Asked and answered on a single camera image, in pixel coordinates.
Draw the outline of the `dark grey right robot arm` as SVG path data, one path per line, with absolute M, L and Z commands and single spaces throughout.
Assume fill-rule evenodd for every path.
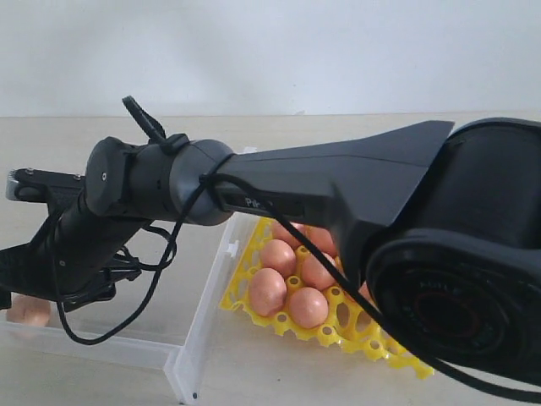
M 156 220 L 214 226 L 235 211 L 325 228 L 393 336 L 437 359 L 540 381 L 540 125 L 426 121 L 360 140 L 237 155 L 217 140 L 113 137 L 85 175 L 14 173 L 49 216 L 1 253 L 1 293 L 113 297 L 113 256 Z

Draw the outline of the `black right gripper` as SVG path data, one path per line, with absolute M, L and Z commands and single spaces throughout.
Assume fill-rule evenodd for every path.
M 1 251 L 1 307 L 8 293 L 68 301 L 73 311 L 116 294 L 115 283 L 141 272 L 117 252 L 150 222 L 132 217 L 100 217 L 83 206 L 50 215 L 26 244 Z

